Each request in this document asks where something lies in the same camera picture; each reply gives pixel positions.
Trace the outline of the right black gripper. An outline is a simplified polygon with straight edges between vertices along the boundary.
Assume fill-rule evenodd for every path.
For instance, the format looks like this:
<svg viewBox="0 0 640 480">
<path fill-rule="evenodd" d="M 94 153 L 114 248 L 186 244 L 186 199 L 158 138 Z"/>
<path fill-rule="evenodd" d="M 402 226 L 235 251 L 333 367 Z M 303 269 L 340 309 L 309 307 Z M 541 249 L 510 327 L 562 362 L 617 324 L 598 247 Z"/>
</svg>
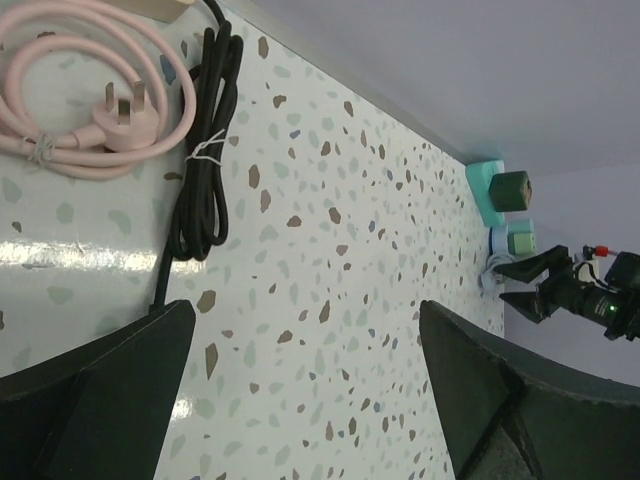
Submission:
<svg viewBox="0 0 640 480">
<path fill-rule="evenodd" d="M 605 337 L 639 337 L 639 256 L 620 252 L 603 280 L 578 278 L 566 246 L 555 246 L 534 257 L 502 264 L 494 271 L 503 277 L 529 284 L 544 272 L 548 277 L 536 292 L 505 292 L 505 304 L 529 321 L 539 324 L 564 309 L 605 329 Z"/>
</svg>

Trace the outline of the beige power strip red sockets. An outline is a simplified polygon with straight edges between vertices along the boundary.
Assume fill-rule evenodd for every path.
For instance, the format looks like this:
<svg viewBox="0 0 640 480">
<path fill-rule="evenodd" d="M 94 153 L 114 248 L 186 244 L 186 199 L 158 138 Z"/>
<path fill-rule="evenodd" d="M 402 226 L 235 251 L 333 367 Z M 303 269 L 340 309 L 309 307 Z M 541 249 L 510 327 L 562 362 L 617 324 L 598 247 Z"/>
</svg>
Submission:
<svg viewBox="0 0 640 480">
<path fill-rule="evenodd" d="M 122 0 L 122 9 L 164 23 L 173 23 L 194 4 L 194 0 Z"/>
</svg>

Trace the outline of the green small charger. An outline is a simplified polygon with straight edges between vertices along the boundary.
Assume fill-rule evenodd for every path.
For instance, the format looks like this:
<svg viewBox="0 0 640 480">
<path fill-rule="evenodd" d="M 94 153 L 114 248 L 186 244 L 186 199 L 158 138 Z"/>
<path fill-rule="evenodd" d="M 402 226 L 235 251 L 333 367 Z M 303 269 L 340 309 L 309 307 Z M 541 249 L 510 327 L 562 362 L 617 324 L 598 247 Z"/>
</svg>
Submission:
<svg viewBox="0 0 640 480">
<path fill-rule="evenodd" d="M 537 253 L 535 225 L 532 219 L 510 221 L 507 225 L 509 253 L 516 257 L 532 256 Z"/>
</svg>

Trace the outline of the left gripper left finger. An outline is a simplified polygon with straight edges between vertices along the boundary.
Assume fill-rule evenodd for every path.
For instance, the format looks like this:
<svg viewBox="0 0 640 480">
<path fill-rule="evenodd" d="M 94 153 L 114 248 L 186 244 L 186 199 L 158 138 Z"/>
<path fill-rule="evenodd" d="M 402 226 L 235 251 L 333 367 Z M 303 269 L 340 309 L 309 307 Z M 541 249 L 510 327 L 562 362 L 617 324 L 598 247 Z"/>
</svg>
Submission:
<svg viewBox="0 0 640 480">
<path fill-rule="evenodd" d="M 153 478 L 194 328 L 176 300 L 3 377 L 2 478 Z"/>
</svg>

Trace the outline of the light blue round power strip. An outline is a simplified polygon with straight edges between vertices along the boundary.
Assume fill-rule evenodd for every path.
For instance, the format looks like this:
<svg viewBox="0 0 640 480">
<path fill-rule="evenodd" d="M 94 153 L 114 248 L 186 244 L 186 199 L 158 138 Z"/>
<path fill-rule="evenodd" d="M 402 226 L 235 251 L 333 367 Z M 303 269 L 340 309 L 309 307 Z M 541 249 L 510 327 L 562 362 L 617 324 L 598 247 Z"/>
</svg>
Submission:
<svg viewBox="0 0 640 480">
<path fill-rule="evenodd" d="M 489 230 L 489 254 L 509 254 L 509 228 L 507 224 Z"/>
</svg>

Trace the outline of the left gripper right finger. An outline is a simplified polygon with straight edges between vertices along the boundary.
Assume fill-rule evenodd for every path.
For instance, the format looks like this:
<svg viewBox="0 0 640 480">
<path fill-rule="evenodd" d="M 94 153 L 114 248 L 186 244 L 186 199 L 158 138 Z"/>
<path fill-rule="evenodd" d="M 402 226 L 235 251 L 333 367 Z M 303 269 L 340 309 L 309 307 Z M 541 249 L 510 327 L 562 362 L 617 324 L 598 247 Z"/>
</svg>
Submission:
<svg viewBox="0 0 640 480">
<path fill-rule="evenodd" d="M 420 305 L 420 338 L 458 479 L 636 479 L 639 390 Z"/>
</svg>

